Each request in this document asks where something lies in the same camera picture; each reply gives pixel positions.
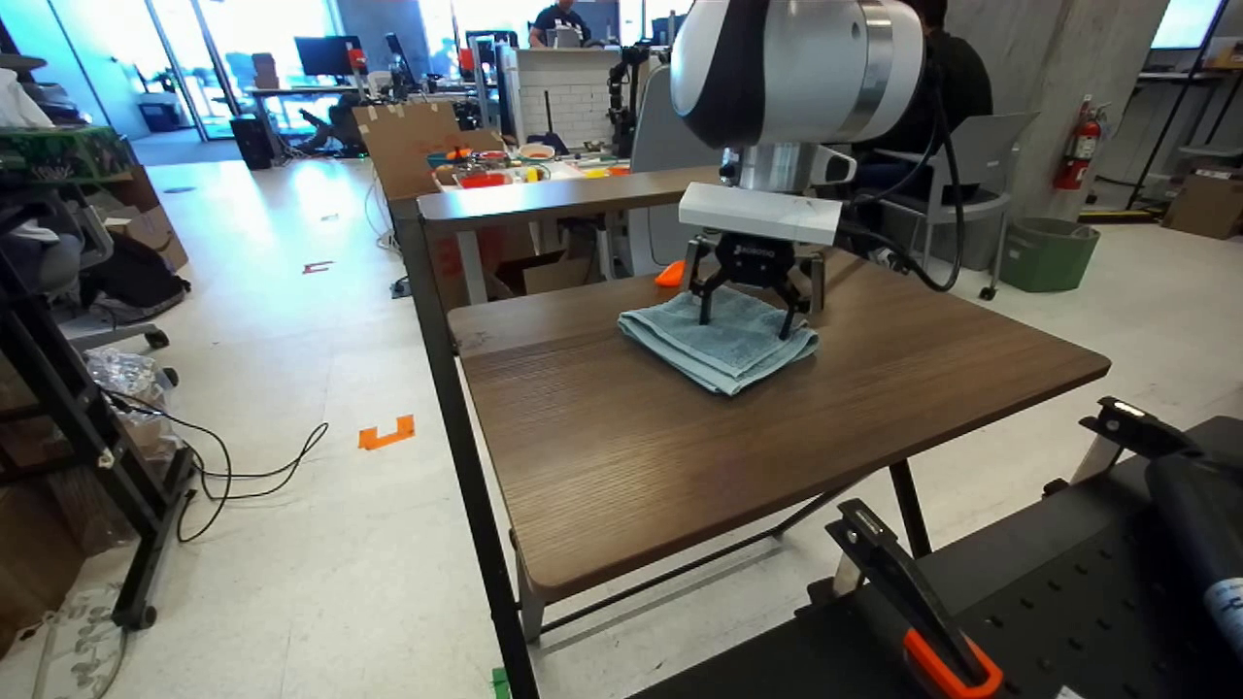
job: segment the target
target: fire extinguisher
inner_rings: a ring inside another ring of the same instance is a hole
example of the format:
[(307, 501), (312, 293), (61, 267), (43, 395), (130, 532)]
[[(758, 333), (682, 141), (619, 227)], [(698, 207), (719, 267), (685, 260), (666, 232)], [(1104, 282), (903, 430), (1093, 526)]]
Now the fire extinguisher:
[(1058, 180), (1054, 180), (1058, 192), (1085, 187), (1100, 135), (1104, 135), (1104, 110), (1097, 110), (1093, 97), (1085, 97), (1071, 141), (1058, 165)]

